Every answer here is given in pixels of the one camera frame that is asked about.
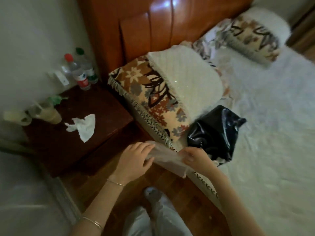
bottle label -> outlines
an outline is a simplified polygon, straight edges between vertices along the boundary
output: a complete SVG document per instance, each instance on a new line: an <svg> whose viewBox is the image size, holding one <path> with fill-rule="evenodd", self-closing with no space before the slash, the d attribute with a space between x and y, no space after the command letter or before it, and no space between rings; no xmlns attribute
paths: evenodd
<svg viewBox="0 0 315 236"><path fill-rule="evenodd" d="M78 85L81 88L89 86L89 81L86 78L85 74L81 74L81 75L75 76L74 79L77 81Z"/></svg>
<svg viewBox="0 0 315 236"><path fill-rule="evenodd" d="M87 75L89 81L94 81L97 79L97 75L93 68L86 70L85 74Z"/></svg>

green bottle cap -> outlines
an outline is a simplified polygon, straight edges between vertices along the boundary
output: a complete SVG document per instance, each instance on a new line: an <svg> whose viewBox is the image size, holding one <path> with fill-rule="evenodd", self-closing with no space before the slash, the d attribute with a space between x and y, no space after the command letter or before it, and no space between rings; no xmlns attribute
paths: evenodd
<svg viewBox="0 0 315 236"><path fill-rule="evenodd" d="M84 55L84 50L80 47L76 47L76 52L78 55Z"/></svg>

orange headboard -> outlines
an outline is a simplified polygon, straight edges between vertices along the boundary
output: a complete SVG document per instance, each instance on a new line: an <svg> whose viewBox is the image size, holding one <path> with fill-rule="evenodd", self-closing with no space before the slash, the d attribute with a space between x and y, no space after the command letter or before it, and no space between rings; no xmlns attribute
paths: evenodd
<svg viewBox="0 0 315 236"><path fill-rule="evenodd" d="M146 54L195 41L252 0L78 0L101 74Z"/></svg>

person's left arm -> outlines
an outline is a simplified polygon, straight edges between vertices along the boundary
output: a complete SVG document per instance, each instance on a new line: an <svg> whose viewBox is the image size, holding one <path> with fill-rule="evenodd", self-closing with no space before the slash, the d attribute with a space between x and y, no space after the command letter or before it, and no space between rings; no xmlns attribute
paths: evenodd
<svg viewBox="0 0 315 236"><path fill-rule="evenodd" d="M129 145L120 156L116 170L108 178L104 187L84 212L84 216L96 221L104 228L114 204L124 186L142 176L152 165L154 158L145 164L145 158L154 148L149 143L136 143ZM100 236L102 230L93 222L81 219L72 229L70 236Z"/></svg>

white napkin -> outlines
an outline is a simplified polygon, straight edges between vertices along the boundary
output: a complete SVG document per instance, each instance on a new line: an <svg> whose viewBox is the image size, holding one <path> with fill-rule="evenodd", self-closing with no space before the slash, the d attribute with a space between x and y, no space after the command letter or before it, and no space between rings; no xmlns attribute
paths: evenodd
<svg viewBox="0 0 315 236"><path fill-rule="evenodd" d="M67 131L78 130L81 140L85 143L94 134L95 114L87 115L84 119L73 118L74 124L65 123Z"/></svg>

